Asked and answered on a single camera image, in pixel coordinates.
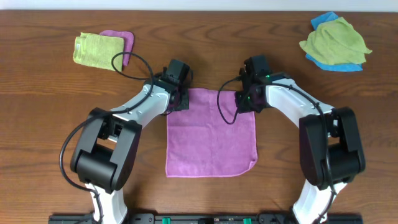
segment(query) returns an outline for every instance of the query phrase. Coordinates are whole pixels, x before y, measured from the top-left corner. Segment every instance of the folded cloth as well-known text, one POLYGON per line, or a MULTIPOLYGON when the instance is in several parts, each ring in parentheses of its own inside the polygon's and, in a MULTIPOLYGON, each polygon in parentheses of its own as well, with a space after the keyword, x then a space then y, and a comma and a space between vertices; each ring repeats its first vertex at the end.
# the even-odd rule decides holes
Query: folded cloth
POLYGON ((301 48, 313 58, 327 65, 364 63, 364 54, 372 51, 365 46, 361 35, 343 17, 324 22, 300 42, 301 48))
MULTIPOLYGON (((113 56, 123 51, 124 41, 119 37, 105 37, 97 34, 81 33, 76 37, 73 61, 90 67, 114 70, 113 56)), ((122 70, 122 57, 116 57, 114 66, 122 70)))
MULTIPOLYGON (((124 40, 124 51, 131 52, 132 45, 134 43, 134 35, 128 31, 115 31, 115 30, 104 30, 99 33, 100 35, 108 37, 120 37, 124 40)), ((123 65, 129 64, 130 55, 123 55, 123 65)))
MULTIPOLYGON (((167 177, 233 177, 257 162, 254 112, 226 124, 217 108, 217 91, 189 89, 189 110, 167 115, 167 177)), ((226 119, 236 111, 233 91, 222 91, 226 119)))
MULTIPOLYGON (((329 22, 329 21, 334 21, 337 19, 338 16, 334 12, 327 12, 325 14, 322 14, 314 19, 311 20, 311 24, 314 30, 316 30, 319 26, 319 24, 324 23, 324 22, 329 22)), ((320 67, 323 70, 326 71, 332 71, 332 72, 358 72, 362 71, 362 65, 361 64, 354 64, 354 63, 343 63, 339 65, 325 65, 323 63, 320 63, 319 61, 315 60, 311 55, 306 54, 305 57, 315 63, 318 67, 320 67)))

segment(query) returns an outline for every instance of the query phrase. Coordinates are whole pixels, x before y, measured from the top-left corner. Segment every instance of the pink cloth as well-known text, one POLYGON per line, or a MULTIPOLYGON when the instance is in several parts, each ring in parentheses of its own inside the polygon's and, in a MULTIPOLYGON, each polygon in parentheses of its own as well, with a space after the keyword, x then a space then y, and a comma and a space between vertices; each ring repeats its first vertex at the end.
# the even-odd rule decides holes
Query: pink cloth
MULTIPOLYGON (((222 91, 227 120, 236 111, 233 91, 222 91)), ((217 91, 189 89, 189 110, 167 115, 167 177, 233 177, 257 162, 254 112, 226 124, 217 108, 217 91)))
MULTIPOLYGON (((121 37, 124 39, 124 51, 131 52, 132 45, 134 44, 134 35, 128 31, 115 31, 115 30, 104 30, 99 33, 107 37, 121 37)), ((129 64, 130 55, 123 55, 123 65, 129 64)))

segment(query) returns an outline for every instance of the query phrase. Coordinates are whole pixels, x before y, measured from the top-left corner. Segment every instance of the blue cloth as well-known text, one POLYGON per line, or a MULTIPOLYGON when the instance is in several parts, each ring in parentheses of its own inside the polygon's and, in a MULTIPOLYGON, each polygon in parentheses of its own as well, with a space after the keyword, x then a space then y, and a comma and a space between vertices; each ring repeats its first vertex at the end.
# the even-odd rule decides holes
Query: blue cloth
MULTIPOLYGON (((334 12, 327 12, 325 14, 322 14, 322 15, 312 19, 311 20, 311 24, 312 24, 312 27, 316 30, 321 23, 334 21, 337 18, 338 18, 338 16, 334 12)), ((307 59, 313 61, 315 63, 315 65, 320 67, 322 70, 326 70, 326 71, 332 71, 332 72, 358 72, 358 71, 362 71, 362 65, 361 64, 346 63, 346 64, 341 64, 341 65, 325 65, 325 64, 320 63, 319 61, 317 61, 315 58, 313 58, 309 54, 306 54, 305 57, 307 59)))

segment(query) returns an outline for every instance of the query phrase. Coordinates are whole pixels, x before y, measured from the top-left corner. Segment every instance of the wooden tabletop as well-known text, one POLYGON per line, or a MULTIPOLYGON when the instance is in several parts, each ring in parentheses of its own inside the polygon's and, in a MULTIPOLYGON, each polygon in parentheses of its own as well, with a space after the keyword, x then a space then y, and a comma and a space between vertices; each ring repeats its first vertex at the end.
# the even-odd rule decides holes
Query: wooden tabletop
MULTIPOLYGON (((265 54, 315 98, 356 113, 366 170, 339 194, 332 212, 361 213, 365 223, 398 222, 398 14, 338 13, 373 53, 363 72, 319 69, 299 47, 320 12, 0 11, 0 223, 45 223, 53 213, 87 213, 86 192, 61 176, 58 155, 70 131, 95 107, 111 109, 142 82, 75 64, 75 37, 103 30, 134 33, 134 52, 155 71, 170 59, 195 71, 194 88, 217 90, 243 61, 265 54)), ((124 70, 147 77, 131 60, 124 70)), ((230 90, 240 90, 239 83, 230 90)), ((159 213, 258 213, 288 210, 304 183, 299 131, 281 112, 256 115, 259 160, 239 177, 166 178, 166 120, 142 132, 124 186, 129 208, 159 213)), ((65 167, 77 139, 65 154, 65 167)), ((68 174, 77 181, 76 174, 68 174)))

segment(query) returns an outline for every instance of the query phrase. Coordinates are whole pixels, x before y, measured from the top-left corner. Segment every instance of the yellow-green cloth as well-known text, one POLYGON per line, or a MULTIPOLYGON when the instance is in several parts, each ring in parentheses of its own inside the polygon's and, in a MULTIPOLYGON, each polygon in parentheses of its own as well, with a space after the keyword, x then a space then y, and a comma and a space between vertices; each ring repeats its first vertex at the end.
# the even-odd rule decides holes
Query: yellow-green cloth
MULTIPOLYGON (((81 33, 79 37, 76 37, 73 61, 81 65, 114 71, 111 60, 123 49, 123 38, 81 33)), ((122 56, 114 60, 114 66, 119 71, 122 70, 122 61, 122 56)))
POLYGON ((365 54, 372 51, 365 46, 361 34, 343 17, 324 22, 300 42, 300 47, 313 58, 327 65, 366 62, 365 54))

